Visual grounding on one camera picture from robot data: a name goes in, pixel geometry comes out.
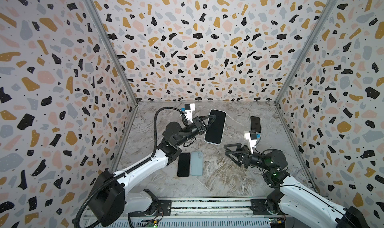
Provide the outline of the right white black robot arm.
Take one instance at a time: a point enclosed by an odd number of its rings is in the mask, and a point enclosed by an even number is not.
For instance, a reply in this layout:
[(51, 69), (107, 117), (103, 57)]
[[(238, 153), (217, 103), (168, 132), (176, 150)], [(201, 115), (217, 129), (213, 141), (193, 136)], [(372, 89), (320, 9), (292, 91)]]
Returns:
[(258, 168), (273, 189), (267, 196), (270, 214), (290, 215), (311, 228), (366, 228), (368, 223), (360, 210), (345, 208), (304, 186), (290, 175), (284, 153), (277, 149), (251, 152), (240, 143), (224, 146), (225, 155), (238, 167)]

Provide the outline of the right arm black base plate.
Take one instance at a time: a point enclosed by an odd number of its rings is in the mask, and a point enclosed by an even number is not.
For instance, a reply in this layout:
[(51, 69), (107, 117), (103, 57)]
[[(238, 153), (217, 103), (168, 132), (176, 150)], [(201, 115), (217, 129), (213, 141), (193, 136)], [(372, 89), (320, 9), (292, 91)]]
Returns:
[(269, 216), (269, 217), (284, 217), (291, 215), (286, 214), (279, 207), (281, 201), (268, 200), (267, 198), (251, 199), (250, 210), (255, 216)]

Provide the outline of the purple phone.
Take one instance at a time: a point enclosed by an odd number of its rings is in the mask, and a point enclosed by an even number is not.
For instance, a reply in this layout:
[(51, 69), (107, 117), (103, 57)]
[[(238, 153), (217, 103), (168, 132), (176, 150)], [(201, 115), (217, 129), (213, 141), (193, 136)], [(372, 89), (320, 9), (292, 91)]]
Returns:
[(178, 177), (189, 177), (190, 176), (190, 165), (191, 165), (191, 154), (181, 153), (178, 161)]

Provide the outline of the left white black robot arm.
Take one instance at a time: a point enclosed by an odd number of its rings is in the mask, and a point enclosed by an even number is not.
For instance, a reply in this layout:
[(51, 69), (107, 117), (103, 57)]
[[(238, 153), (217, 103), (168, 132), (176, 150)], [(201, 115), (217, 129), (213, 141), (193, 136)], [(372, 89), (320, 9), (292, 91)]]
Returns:
[(195, 117), (184, 128), (177, 122), (171, 122), (166, 126), (154, 154), (120, 171), (102, 172), (82, 205), (82, 209), (90, 208), (97, 219), (91, 227), (107, 227), (124, 213), (153, 214), (158, 198), (149, 190), (139, 193), (131, 193), (131, 190), (152, 173), (175, 161), (182, 153), (180, 147), (185, 143), (191, 145), (196, 136), (203, 135), (215, 120), (215, 115)]

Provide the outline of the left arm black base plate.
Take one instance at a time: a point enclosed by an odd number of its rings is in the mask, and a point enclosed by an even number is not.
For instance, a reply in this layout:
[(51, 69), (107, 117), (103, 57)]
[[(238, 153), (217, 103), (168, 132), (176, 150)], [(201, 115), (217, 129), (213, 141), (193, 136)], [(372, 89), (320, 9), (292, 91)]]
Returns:
[(172, 200), (158, 200), (153, 201), (149, 208), (142, 212), (144, 216), (161, 216), (169, 217), (171, 215)]

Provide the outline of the grey phone case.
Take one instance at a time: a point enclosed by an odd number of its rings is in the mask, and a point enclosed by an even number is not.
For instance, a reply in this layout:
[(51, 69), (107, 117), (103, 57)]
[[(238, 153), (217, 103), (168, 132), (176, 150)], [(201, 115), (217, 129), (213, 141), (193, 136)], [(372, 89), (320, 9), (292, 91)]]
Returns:
[(191, 153), (191, 176), (202, 176), (204, 171), (204, 154), (201, 151)]

